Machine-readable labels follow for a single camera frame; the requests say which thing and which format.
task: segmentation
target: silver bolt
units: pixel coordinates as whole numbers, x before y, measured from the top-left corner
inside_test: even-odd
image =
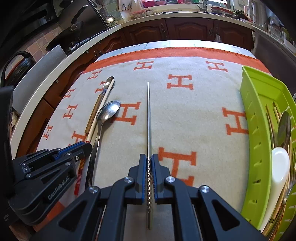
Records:
[[[168,176],[165,178],[168,183],[173,183],[176,179],[172,176]]]
[[[210,191],[210,188],[208,186],[201,186],[200,190],[204,193],[207,193]]]
[[[97,193],[98,190],[99,190],[99,188],[96,187],[96,186],[91,186],[91,187],[89,188],[89,191],[90,191],[92,194]]]
[[[125,177],[125,178],[124,178],[124,181],[125,181],[126,183],[131,183],[131,182],[133,181],[133,178],[132,178],[132,177]]]

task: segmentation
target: tablecloth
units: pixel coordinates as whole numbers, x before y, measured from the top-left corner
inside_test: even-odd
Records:
[[[268,72],[255,58],[200,47],[149,49],[95,62],[56,108],[38,150],[84,141],[104,81],[114,76],[107,101],[118,99],[121,108],[104,124],[94,184],[103,188],[127,176],[147,149],[149,82],[152,152],[158,153],[160,164],[187,185],[207,184],[240,211],[249,169],[247,122],[239,92],[242,65]],[[73,192],[74,184],[60,199],[63,206],[74,200]],[[155,204],[154,210],[154,228],[147,231],[145,205],[128,206],[124,240],[173,240],[170,205]]]

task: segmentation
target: green plastic tray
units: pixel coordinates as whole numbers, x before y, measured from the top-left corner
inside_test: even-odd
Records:
[[[266,211],[271,185],[271,142],[266,111],[257,93],[255,69],[242,67],[240,93],[249,131],[249,178],[241,215],[259,229]]]
[[[248,66],[243,66],[242,69],[243,80],[240,92],[245,106],[249,129],[250,170],[246,197],[241,213],[259,229],[266,211],[271,185],[271,144],[265,105],[269,108],[276,133],[278,125],[273,111],[273,102],[275,102],[280,112],[287,111],[290,114],[292,148],[296,148],[296,125],[293,117],[296,114],[296,104],[283,82],[267,73]],[[256,134],[258,131],[254,131],[257,126],[260,131],[258,134]],[[254,150],[258,142],[261,142],[261,153]],[[261,180],[260,183],[254,183],[254,180],[259,179]],[[295,192],[296,187],[292,189],[289,195],[283,220],[274,241],[281,237],[295,215]]]

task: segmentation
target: brown cabinet door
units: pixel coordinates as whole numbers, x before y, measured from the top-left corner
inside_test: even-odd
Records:
[[[213,20],[207,18],[167,18],[170,39],[214,41]]]
[[[219,33],[224,44],[238,46],[247,50],[254,47],[252,30],[238,24],[214,20],[214,30]]]
[[[129,45],[168,40],[164,19],[151,20],[123,28]]]
[[[91,52],[85,52],[79,56],[51,85],[51,87],[45,93],[44,99],[53,108],[57,108],[58,104],[68,92],[73,83],[95,60],[96,58]]]
[[[35,152],[54,109],[41,99],[20,140],[16,157]]]
[[[122,30],[119,30],[99,41],[92,47],[99,55],[111,52],[116,49],[127,47],[127,41]]]

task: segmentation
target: countertop edge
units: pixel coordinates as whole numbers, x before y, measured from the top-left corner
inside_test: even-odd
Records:
[[[77,50],[75,50],[72,54],[70,54],[68,57],[66,57],[61,63],[59,63],[44,79],[44,81],[39,85],[39,87],[36,89],[34,94],[31,96],[30,100],[28,101],[27,105],[25,106],[21,116],[19,117],[14,131],[12,133],[11,139],[10,139],[10,145],[11,145],[11,153],[12,158],[16,157],[17,149],[20,144],[22,135],[24,133],[24,130],[29,122],[29,119],[32,116],[32,113],[34,112],[35,108],[41,101],[42,97],[46,93],[46,91],[50,88],[50,86],[53,84],[53,82],[62,74],[62,72],[69,67],[71,63],[73,63],[80,55],[82,55],[85,51],[87,51],[89,48],[94,46],[96,43],[98,43],[103,38],[111,35],[112,33],[120,30],[121,28],[142,23],[150,20],[156,20],[156,19],[164,19],[164,18],[179,18],[179,17],[193,17],[193,18],[209,18],[214,20],[222,20],[226,22],[235,23],[238,25],[241,25],[243,27],[247,27],[250,29],[256,29],[259,31],[262,31],[261,29],[258,29],[254,27],[251,24],[245,23],[241,20],[228,18],[224,16],[220,16],[217,14],[211,14],[211,13],[203,13],[203,12],[171,12],[171,13],[163,13],[163,14],[155,14],[146,16],[143,18],[134,19],[128,22],[124,22],[122,24],[119,24],[117,26],[114,26],[105,32],[102,32],[98,36],[95,36],[88,42],[86,42],[84,45],[79,47]]]

